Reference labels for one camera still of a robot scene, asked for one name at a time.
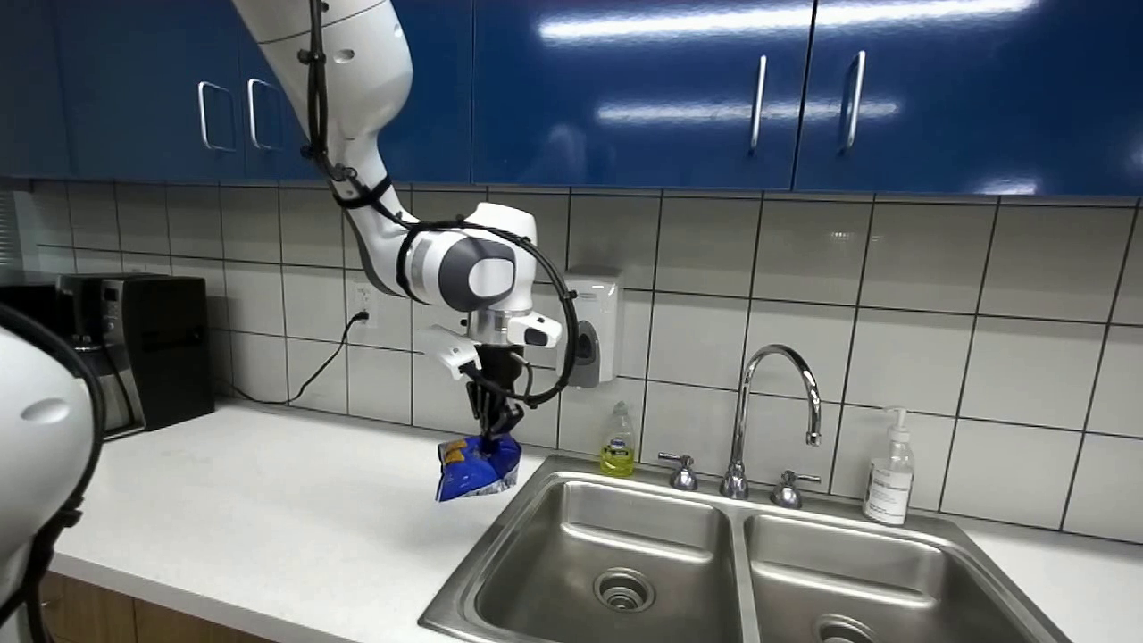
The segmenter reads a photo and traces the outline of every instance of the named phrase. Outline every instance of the soap dispenser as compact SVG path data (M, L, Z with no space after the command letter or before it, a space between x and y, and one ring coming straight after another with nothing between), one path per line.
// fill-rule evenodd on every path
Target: soap dispenser
M915 493L915 451L902 432L902 408L894 408L894 428L883 452L871 457L864 515L883 525L902 525Z
M634 474L634 432L631 432L631 414L627 405L613 405L606 428L605 428L605 445L599 445L599 472L631 477Z

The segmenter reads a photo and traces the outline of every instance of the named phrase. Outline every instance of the sink drain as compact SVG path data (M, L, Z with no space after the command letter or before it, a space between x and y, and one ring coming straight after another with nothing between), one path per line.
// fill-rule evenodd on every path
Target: sink drain
M847 615L827 615L818 626L822 643L876 643L871 630Z
M655 586L634 567L606 567L596 578L596 596L613 615L639 615L639 611L646 611L655 602Z

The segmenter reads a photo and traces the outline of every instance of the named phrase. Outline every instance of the double sink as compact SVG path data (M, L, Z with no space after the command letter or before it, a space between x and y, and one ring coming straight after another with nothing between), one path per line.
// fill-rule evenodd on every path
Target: double sink
M951 523L884 530L549 457L422 626L568 643L1064 643Z

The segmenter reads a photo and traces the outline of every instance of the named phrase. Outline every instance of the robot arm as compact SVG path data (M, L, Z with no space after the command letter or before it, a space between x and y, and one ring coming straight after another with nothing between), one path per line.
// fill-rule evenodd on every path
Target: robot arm
M276 68L307 155L359 247L372 284L427 306L471 314L469 340L445 363L469 383L481 445L518 424L518 405L543 405L568 383L572 340L553 389L513 392L521 345L553 351L559 325L532 306L537 262L549 270L576 330L572 293L537 250L537 222L505 202L477 202L456 222L416 222L397 195L380 132L409 93L409 50L390 0L237 0Z

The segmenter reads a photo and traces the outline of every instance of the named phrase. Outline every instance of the cabinet handle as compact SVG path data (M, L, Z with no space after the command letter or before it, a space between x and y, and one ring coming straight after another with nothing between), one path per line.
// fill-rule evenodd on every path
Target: cabinet handle
M767 58L756 58L756 78L755 78L755 114L751 114L751 155L756 155L756 136L762 136L762 108L763 108L763 68L767 68Z
M265 81L265 78L247 78L247 132L250 132L250 145L253 145L253 149L276 149L272 141L260 138L260 125L256 125L256 87L272 90L272 81Z
M847 145L843 149L858 145L862 96L864 96L864 50L858 50L858 76L853 76L849 125L847 125Z
M219 87L219 81L195 81L195 105L200 105L200 141L207 145L207 149L231 149L231 145L219 145L215 138L210 138L210 114L207 114L207 93L230 93L226 87Z

